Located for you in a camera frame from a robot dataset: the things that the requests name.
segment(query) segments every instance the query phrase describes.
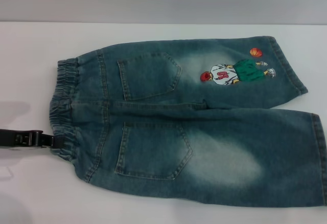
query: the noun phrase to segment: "denim shorts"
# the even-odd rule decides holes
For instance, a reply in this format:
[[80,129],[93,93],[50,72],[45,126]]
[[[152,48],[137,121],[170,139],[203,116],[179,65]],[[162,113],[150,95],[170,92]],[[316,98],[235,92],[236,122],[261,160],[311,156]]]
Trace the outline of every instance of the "denim shorts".
[[273,37],[124,43],[58,62],[53,153],[116,192],[245,207],[327,204],[320,119]]

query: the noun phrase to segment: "embroidered patch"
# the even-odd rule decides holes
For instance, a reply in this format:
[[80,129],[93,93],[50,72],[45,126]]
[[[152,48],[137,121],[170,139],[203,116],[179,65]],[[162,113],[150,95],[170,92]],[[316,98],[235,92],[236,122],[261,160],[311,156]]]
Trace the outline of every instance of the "embroidered patch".
[[267,66],[263,61],[255,62],[252,59],[243,59],[235,65],[218,64],[211,68],[211,71],[204,72],[200,76],[202,82],[214,81],[219,85],[235,84],[239,81],[250,82],[264,79],[266,76],[275,77],[276,72],[273,68],[260,70],[257,66]]
[[258,48],[253,48],[250,50],[250,55],[252,55],[253,57],[261,57],[262,51]]

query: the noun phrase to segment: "black clip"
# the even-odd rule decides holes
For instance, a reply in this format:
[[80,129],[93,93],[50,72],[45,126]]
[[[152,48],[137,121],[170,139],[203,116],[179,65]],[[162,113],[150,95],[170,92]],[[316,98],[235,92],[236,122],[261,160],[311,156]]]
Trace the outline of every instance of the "black clip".
[[55,138],[43,134],[42,130],[18,131],[0,129],[0,146],[34,146],[61,148],[62,143],[55,143]]

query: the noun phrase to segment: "white surface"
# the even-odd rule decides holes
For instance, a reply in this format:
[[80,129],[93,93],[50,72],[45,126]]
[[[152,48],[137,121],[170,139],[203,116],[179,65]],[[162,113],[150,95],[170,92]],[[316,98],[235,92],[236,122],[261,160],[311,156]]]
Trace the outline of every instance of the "white surface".
[[0,0],[0,20],[327,24],[327,0]]
[[[0,23],[0,128],[51,133],[58,60],[116,43],[275,36],[309,93],[281,108],[320,115],[327,131],[327,26]],[[119,194],[81,180],[48,149],[0,149],[0,223],[327,223],[327,208],[253,209]]]

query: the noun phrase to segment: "back pocket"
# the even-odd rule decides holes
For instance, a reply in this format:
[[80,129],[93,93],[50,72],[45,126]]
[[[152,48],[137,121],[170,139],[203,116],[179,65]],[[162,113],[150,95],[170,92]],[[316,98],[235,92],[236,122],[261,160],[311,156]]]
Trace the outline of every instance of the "back pocket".
[[167,53],[146,53],[118,61],[126,101],[171,92],[181,68]]
[[173,180],[192,153],[178,124],[125,123],[115,173]]

